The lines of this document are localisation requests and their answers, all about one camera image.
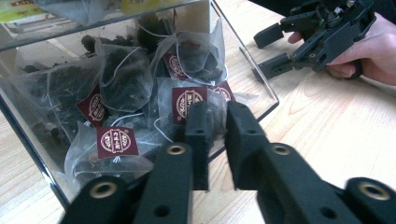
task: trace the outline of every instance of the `tea bag string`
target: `tea bag string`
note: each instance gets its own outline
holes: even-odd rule
[[[148,33],[148,34],[150,34],[150,35],[154,35],[154,36],[158,36],[158,37],[168,37],[168,36],[169,36],[169,35],[156,35],[156,34],[150,32],[148,29],[144,28],[142,25],[140,25],[140,23],[139,23],[138,21],[136,21],[136,24],[137,24],[137,26],[138,26],[140,29],[144,30],[146,33]]]
[[[110,83],[114,80],[114,78],[116,78],[116,74],[117,74],[117,72],[119,71],[119,68],[122,66],[122,64],[123,64],[133,53],[135,53],[135,52],[136,52],[137,50],[139,50],[139,49],[140,49],[140,47],[137,47],[136,49],[134,49],[134,50],[132,50],[131,52],[129,52],[129,53],[125,56],[125,58],[122,59],[122,61],[119,63],[119,65],[117,65],[116,69],[114,70],[113,78],[111,78],[105,85],[110,84]]]
[[[161,119],[166,119],[166,117],[162,117],[162,118],[158,118],[154,121],[154,127],[155,129],[157,129],[157,131],[169,142],[173,143],[174,141],[172,141],[172,139],[170,139],[168,136],[166,136],[166,134],[157,126],[157,122]]]
[[[125,115],[122,117],[117,118],[116,120],[113,121],[113,123],[111,123],[111,127],[115,126],[118,122],[120,122],[120,120],[122,119],[127,119],[127,118],[133,118],[133,117],[137,117],[137,116],[141,116],[143,115],[143,113],[138,113],[138,114],[132,114],[132,115]],[[150,145],[150,146],[156,146],[156,147],[160,147],[160,144],[155,144],[155,143],[150,143],[150,142],[141,142],[141,141],[136,141],[136,143],[139,144],[144,144],[144,145]]]

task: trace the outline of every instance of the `tea bag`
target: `tea bag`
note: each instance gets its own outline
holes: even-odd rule
[[[206,85],[216,85],[227,78],[225,47],[221,20],[211,34],[177,34],[177,57],[183,73]]]
[[[137,41],[148,50],[148,54],[157,50],[158,44],[175,33],[173,13],[163,11],[144,15],[135,21]]]
[[[145,105],[153,86],[146,52],[112,45],[97,45],[96,52],[105,64],[100,90],[109,112],[132,114]]]
[[[51,109],[70,142],[78,131],[78,121],[86,119],[76,107],[97,85],[102,66],[97,57],[52,68],[48,73]]]
[[[70,142],[50,106],[47,77],[48,70],[12,76],[9,89],[14,105],[35,137],[44,148],[50,149],[50,157],[63,169]]]
[[[158,77],[170,77],[163,60],[163,55],[176,44],[176,36],[170,35],[166,37],[155,51],[155,55],[150,63],[150,71],[153,76],[153,88],[148,103],[143,107],[143,112],[148,120],[148,126],[151,127],[154,121],[159,118],[158,110]]]
[[[124,116],[119,119],[120,122],[113,122],[113,125],[134,129],[134,137],[136,139],[139,155],[145,156],[167,142],[163,134],[154,126],[148,128],[147,120],[142,113]]]
[[[114,175],[132,182],[149,172],[153,164],[143,156],[118,156],[98,159],[96,130],[78,123],[78,135],[70,146],[64,170],[69,187],[78,193],[89,181],[102,175]]]
[[[195,82],[191,82],[188,80],[178,80],[172,78],[158,78],[159,83],[159,92],[161,94],[158,95],[158,106],[159,106],[159,120],[161,129],[165,129],[166,127],[173,126],[173,131],[176,132],[180,130],[180,123],[176,123],[174,119],[175,107],[174,101],[172,99],[172,89],[173,88],[196,88],[196,87],[203,87],[206,91],[207,100],[209,102],[209,108],[207,113],[211,114],[213,119],[213,128],[214,128],[214,137],[215,139],[220,139],[225,134],[225,117],[226,117],[226,110],[227,110],[227,102],[225,98],[208,89],[206,86],[202,86]]]

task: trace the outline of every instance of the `maroon tea bag label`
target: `maroon tea bag label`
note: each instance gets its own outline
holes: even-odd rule
[[[96,85],[90,95],[80,103],[76,104],[76,106],[93,127],[102,127],[106,108],[102,104],[99,85]]]
[[[235,101],[233,92],[231,91],[230,85],[227,81],[222,81],[218,85],[209,88],[212,91],[222,95],[226,101]]]
[[[207,100],[207,87],[172,89],[172,112],[174,123],[185,124],[192,104]]]
[[[178,58],[174,53],[165,53],[163,55],[163,60],[165,61],[166,68],[168,69],[171,77],[175,77],[178,79],[187,79],[188,77],[181,70],[180,63],[178,62]]]
[[[98,158],[139,155],[134,130],[122,127],[96,129]]]

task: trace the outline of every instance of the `black plastic part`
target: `black plastic part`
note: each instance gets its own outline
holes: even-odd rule
[[[307,0],[249,0],[261,7],[266,7],[282,16],[289,16],[294,7],[298,7]]]
[[[62,224],[129,223],[130,204],[126,185],[114,176],[102,176],[88,183],[66,209]]]
[[[286,53],[276,56],[266,62],[259,64],[266,78],[277,77],[293,69],[292,63]]]
[[[136,216],[137,209],[140,205],[140,200],[142,198],[143,192],[145,190],[146,184],[149,180],[150,172],[145,175],[140,176],[133,182],[128,183],[127,185],[127,194],[128,200],[130,204],[130,220],[133,220]]]
[[[192,148],[193,189],[209,190],[209,151],[213,147],[213,124],[208,102],[190,106],[187,116],[185,143]]]
[[[349,179],[346,204],[364,223],[396,223],[396,193],[376,180],[365,177]]]
[[[353,61],[353,65],[355,65],[356,68],[355,73],[352,74],[351,77],[345,78],[346,80],[353,80],[359,78],[363,74],[363,65],[361,64],[361,60],[358,59]]]
[[[253,36],[253,39],[259,49],[263,49],[281,38],[283,38],[283,32],[280,29],[278,23],[258,32]]]
[[[246,105],[229,102],[225,147],[236,189],[258,189],[257,155],[269,146],[265,133]]]
[[[262,148],[258,160],[266,182],[258,203],[266,222],[361,223],[294,148],[272,144]]]
[[[320,2],[322,2],[327,9],[333,11],[335,8],[344,5],[346,1],[347,0],[321,0]]]
[[[191,223],[192,149],[164,146],[146,184],[134,224]]]
[[[294,8],[291,16],[283,19],[276,28],[283,32],[301,33],[304,43],[290,55],[289,63],[286,55],[277,56],[259,67],[267,78],[276,77],[293,68],[311,67],[315,72],[320,72],[326,64],[365,37],[375,21],[374,2],[355,1],[353,7],[335,14],[326,6],[336,6],[338,1],[335,4],[331,1],[306,1],[302,6]],[[274,33],[273,29],[275,28],[270,27],[259,34],[270,36]],[[348,79],[361,75],[361,70],[358,66],[357,68],[357,72]]]

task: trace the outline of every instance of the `wooden table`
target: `wooden table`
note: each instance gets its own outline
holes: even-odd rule
[[[257,49],[252,37],[282,17],[246,0],[219,0],[260,63],[298,45]],[[396,189],[396,90],[310,69],[270,80],[280,106],[261,122],[271,142],[295,147],[327,182],[366,176]],[[55,223],[64,210],[18,137],[0,116],[0,223]],[[210,191],[195,192],[193,223],[263,223],[256,193],[233,190],[225,154],[210,164]]]

